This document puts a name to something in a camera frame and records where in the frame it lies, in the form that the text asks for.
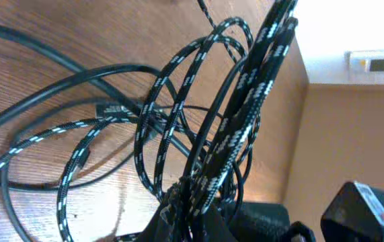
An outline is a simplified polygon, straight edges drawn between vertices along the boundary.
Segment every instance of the white wall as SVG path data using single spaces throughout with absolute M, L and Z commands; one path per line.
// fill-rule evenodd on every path
M 384 1 L 299 0 L 296 30 L 310 83 L 384 83 L 384 76 L 349 78 L 348 51 L 384 49 Z

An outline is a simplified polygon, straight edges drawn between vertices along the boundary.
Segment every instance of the wood grain surface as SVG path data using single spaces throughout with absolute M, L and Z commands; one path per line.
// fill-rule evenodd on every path
M 212 0 L 208 2 L 208 8 L 216 22 L 229 16 L 240 16 L 256 34 L 271 4 L 272 1 Z M 87 68 L 113 63 L 145 63 L 161 69 L 181 47 L 211 31 L 198 4 L 190 0 L 0 1 L 0 24 L 36 37 Z M 239 36 L 245 42 L 239 28 L 231 28 L 227 33 Z M 185 60 L 171 76 L 177 89 L 190 62 L 191 58 Z M 216 45 L 203 64 L 186 105 L 209 107 L 232 65 L 223 45 Z M 0 111 L 71 74 L 23 46 L 0 39 Z M 152 85 L 153 77 L 121 74 L 105 80 L 127 96 L 142 99 Z M 245 200 L 282 200 L 307 84 L 303 61 L 294 42 L 262 108 L 263 125 L 255 143 Z M 11 133 L 32 117 L 67 101 L 92 96 L 103 96 L 103 93 L 83 84 L 3 125 L 0 127 L 0 154 L 6 151 Z M 161 105 L 172 103 L 166 90 L 157 101 Z M 66 110 L 49 118 L 31 133 L 70 120 L 91 118 L 94 112 L 92 105 Z M 198 131 L 204 115 L 201 111 L 186 110 L 193 131 Z M 217 120 L 210 136 L 218 125 Z M 11 162 L 10 179 L 26 183 L 55 182 L 71 151 L 87 131 L 66 132 L 20 153 Z M 132 124 L 115 124 L 104 130 L 91 145 L 89 162 L 82 171 L 85 175 L 78 182 L 103 174 L 125 158 L 132 151 L 134 132 Z M 184 136 L 178 136 L 190 147 Z M 145 147 L 145 165 L 151 179 L 159 141 L 160 137 L 157 137 Z M 165 189 L 178 180 L 185 162 L 186 158 L 180 152 L 169 149 L 163 176 Z M 56 194 L 12 192 L 11 197 L 17 215 L 35 241 L 61 240 L 56 226 Z M 129 162 L 108 179 L 70 192 L 68 221 L 72 236 L 76 241 L 109 241 L 115 235 L 141 231 L 157 205 Z M 0 241 L 20 241 L 1 199 Z

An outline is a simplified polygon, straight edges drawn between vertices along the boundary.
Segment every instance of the cable bundle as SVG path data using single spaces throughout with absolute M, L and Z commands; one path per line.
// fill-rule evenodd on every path
M 35 121 L 31 122 L 24 130 L 20 130 L 16 133 L 11 142 L 10 149 L 0 157 L 0 171 L 2 171 L 0 186 L 2 188 L 4 203 L 6 204 L 8 215 L 16 231 L 24 241 L 31 241 L 31 239 L 26 235 L 24 228 L 21 226 L 13 211 L 8 189 L 11 188 L 27 192 L 57 192 L 56 211 L 59 231 L 63 241 L 72 241 L 73 239 L 69 232 L 69 224 L 66 219 L 68 191 L 70 189 L 88 186 L 104 179 L 108 175 L 114 173 L 127 161 L 125 160 L 121 162 L 111 171 L 93 181 L 70 186 L 74 175 L 84 166 L 85 161 L 87 160 L 89 155 L 89 145 L 92 140 L 100 132 L 103 132 L 105 127 L 113 123 L 121 124 L 131 122 L 137 124 L 134 151 L 128 158 L 134 158 L 140 181 L 160 202 L 165 196 L 165 192 L 162 191 L 161 181 L 163 178 L 163 168 L 167 149 L 170 143 L 173 143 L 177 149 L 187 156 L 188 159 L 183 172 L 183 178 L 187 178 L 190 181 L 190 187 L 186 188 L 187 191 L 183 191 L 190 195 L 187 211 L 185 211 L 187 223 L 193 221 L 197 216 L 204 214 L 208 210 L 209 206 L 213 203 L 217 192 L 220 192 L 221 195 L 220 206 L 234 201 L 237 196 L 235 211 L 239 210 L 243 198 L 243 183 L 246 181 L 252 166 L 253 143 L 260 127 L 260 107 L 274 85 L 277 72 L 295 35 L 297 20 L 291 16 L 296 1 L 276 0 L 257 34 L 255 42 L 253 41 L 252 33 L 250 32 L 247 23 L 240 17 L 230 17 L 216 25 L 208 14 L 208 10 L 203 0 L 198 0 L 198 3 L 211 23 L 213 31 L 208 36 L 199 38 L 181 49 L 161 71 L 147 65 L 134 64 L 110 65 L 85 70 L 81 65 L 51 47 L 23 33 L 0 26 L 0 38 L 11 40 L 31 48 L 65 68 L 77 73 L 41 89 L 1 112 L 0 125 L 48 98 L 87 81 L 104 91 L 110 97 L 110 99 L 83 99 L 49 111 L 47 114 L 38 117 Z M 239 26 L 242 29 L 247 42 L 248 53 L 240 42 L 223 35 L 223 32 L 231 26 Z M 225 45 L 227 52 L 235 64 L 226 76 L 209 109 L 185 106 L 188 92 L 198 74 L 198 70 L 204 62 L 210 48 L 215 43 L 223 43 Z M 239 60 L 235 58 L 232 50 L 235 50 L 241 57 Z M 192 64 L 184 77 L 180 89 L 176 92 L 169 80 L 169 76 L 185 58 L 195 51 L 197 51 L 197 53 L 194 56 Z M 143 72 L 155 76 L 155 82 L 143 103 L 127 98 L 123 93 L 102 79 L 102 77 L 108 75 L 126 72 Z M 238 73 L 239 79 L 235 84 L 233 94 L 229 98 L 229 103 L 227 104 L 227 108 L 223 115 L 220 115 L 218 114 L 219 108 Z M 173 106 L 159 107 L 155 103 L 155 100 L 164 85 L 167 86 L 174 100 Z M 90 118 L 76 122 L 68 122 L 39 132 L 38 134 L 20 141 L 20 137 L 29 129 L 39 125 L 49 116 L 60 112 L 65 108 L 72 108 L 81 104 L 112 102 L 124 106 L 127 112 L 121 117 L 109 116 L 106 118 Z M 165 112 L 160 112 L 160 108 L 171 108 L 171 112 L 168 115 Z M 184 108 L 195 108 L 207 111 L 204 122 L 197 134 L 190 130 L 183 113 Z M 222 118 L 221 124 L 218 127 L 214 139 L 207 140 L 206 136 L 216 116 Z M 18 155 L 29 146 L 37 145 L 37 143 L 42 142 L 46 138 L 72 129 L 88 126 L 93 126 L 93 128 L 90 129 L 75 147 L 64 168 L 58 186 L 42 187 L 8 182 L 7 168 L 12 157 Z M 174 136 L 174 131 L 183 132 L 188 137 L 189 141 L 193 144 L 191 151 L 189 151 L 187 147 Z M 161 134 L 162 139 L 157 156 L 155 157 L 154 179 L 153 181 L 150 181 L 149 176 L 145 171 L 143 147 L 156 133 Z M 237 159 L 246 140 L 247 145 Z M 208 151 L 205 151 L 203 146 L 207 146 Z M 247 165 L 245 173 L 242 175 L 239 170 L 239 165 L 241 165 L 246 157 Z M 236 176 L 237 184 L 234 184 L 233 174 Z

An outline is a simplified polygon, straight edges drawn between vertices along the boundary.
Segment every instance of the beige wall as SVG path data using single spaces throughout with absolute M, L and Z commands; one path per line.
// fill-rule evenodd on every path
M 324 241 L 320 216 L 341 185 L 384 189 L 384 86 L 309 86 L 284 203 Z

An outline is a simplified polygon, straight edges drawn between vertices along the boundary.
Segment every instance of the cable connector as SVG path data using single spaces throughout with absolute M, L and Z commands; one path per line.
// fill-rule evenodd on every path
M 79 160 L 78 160 L 78 164 L 77 166 L 75 167 L 75 169 L 72 171 L 72 180 L 74 180 L 79 172 L 83 169 L 84 165 L 87 163 L 87 160 L 89 159 L 89 156 L 90 156 L 90 149 L 89 147 L 86 148 L 83 152 L 83 154 L 79 157 Z

